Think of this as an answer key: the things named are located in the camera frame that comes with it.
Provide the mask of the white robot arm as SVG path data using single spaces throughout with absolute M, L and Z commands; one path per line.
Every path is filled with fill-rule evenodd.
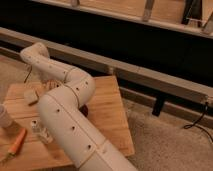
M 138 171 L 81 113 L 95 92 L 93 77 L 84 70 L 49 57 L 37 42 L 21 50 L 23 61 L 62 84 L 44 93 L 37 103 L 39 117 L 79 171 Z

